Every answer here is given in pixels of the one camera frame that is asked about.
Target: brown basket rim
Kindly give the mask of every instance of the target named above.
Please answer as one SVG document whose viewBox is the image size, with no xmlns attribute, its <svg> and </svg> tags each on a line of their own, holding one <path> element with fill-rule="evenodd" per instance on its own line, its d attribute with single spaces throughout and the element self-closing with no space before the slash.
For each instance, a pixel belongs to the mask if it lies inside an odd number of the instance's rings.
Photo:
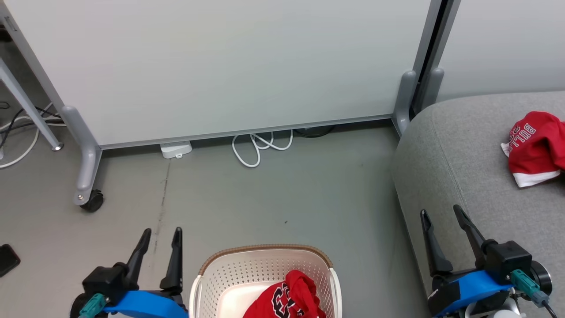
<svg viewBox="0 0 565 318">
<path fill-rule="evenodd" d="M 229 254 L 239 253 L 239 252 L 249 252 L 249 251 L 260 251 L 260 250 L 300 250 L 300 251 L 310 251 L 314 254 L 317 254 L 324 260 L 328 268 L 333 268 L 332 261 L 330 261 L 329 257 L 322 252 L 320 249 L 315 248 L 310 245 L 300 245 L 300 244 L 259 244 L 259 245 L 249 245 L 249 246 L 242 246 L 242 247 L 235 247 L 235 248 L 228 248 L 226 250 L 222 250 L 217 252 L 216 254 L 208 257 L 208 259 L 202 264 L 200 267 L 200 271 L 198 275 L 203 276 L 206 268 L 216 259 Z"/>
</svg>

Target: gray fabric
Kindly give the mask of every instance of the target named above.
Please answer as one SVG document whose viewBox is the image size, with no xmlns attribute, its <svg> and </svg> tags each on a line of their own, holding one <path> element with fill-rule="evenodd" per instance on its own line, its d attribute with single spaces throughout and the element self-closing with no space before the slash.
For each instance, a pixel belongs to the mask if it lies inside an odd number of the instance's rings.
<svg viewBox="0 0 565 318">
<path fill-rule="evenodd" d="M 474 256 L 457 225 L 461 205 L 486 238 L 514 240 L 551 273 L 551 305 L 565 315 L 565 178 L 519 189 L 500 143 L 532 110 L 565 119 L 565 92 L 497 94 L 435 104 L 410 123 L 398 144 L 393 178 L 426 292 L 431 279 L 419 212 L 426 209 L 455 270 L 472 268 Z M 521 301 L 530 318 L 545 310 Z"/>
</svg>

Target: red clothing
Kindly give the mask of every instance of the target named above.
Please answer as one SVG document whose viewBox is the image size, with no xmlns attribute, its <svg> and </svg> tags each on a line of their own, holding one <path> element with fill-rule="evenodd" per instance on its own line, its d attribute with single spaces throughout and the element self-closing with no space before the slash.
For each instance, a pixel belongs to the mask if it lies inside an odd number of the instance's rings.
<svg viewBox="0 0 565 318">
<path fill-rule="evenodd" d="M 284 282 L 262 292 L 244 318 L 325 318 L 319 306 L 314 281 L 301 271 L 293 270 L 286 274 Z"/>
<path fill-rule="evenodd" d="M 565 123 L 543 111 L 528 113 L 510 131 L 507 155 L 519 187 L 557 177 L 565 169 Z"/>
</svg>

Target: white partition panel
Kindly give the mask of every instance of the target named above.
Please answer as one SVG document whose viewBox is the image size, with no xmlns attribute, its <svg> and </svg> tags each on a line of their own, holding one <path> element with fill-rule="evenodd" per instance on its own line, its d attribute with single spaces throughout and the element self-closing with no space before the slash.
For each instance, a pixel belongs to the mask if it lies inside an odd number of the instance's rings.
<svg viewBox="0 0 565 318">
<path fill-rule="evenodd" d="M 391 114 L 430 5 L 4 2 L 100 145 Z"/>
<path fill-rule="evenodd" d="M 565 89 L 565 1 L 461 0 L 437 101 Z"/>
</svg>

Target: teal connector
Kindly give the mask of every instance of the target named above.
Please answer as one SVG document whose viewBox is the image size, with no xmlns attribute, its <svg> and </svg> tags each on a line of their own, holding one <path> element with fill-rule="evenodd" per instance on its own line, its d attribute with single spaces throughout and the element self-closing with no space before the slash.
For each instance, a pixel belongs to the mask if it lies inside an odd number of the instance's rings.
<svg viewBox="0 0 565 318">
<path fill-rule="evenodd" d="M 94 318 L 106 305 L 106 297 L 102 294 L 94 294 L 80 311 L 81 318 Z"/>
<path fill-rule="evenodd" d="M 538 308 L 544 306 L 543 302 L 549 304 L 549 296 L 540 290 L 540 286 L 520 269 L 510 274 L 510 281 L 516 289 L 523 291 Z"/>
</svg>

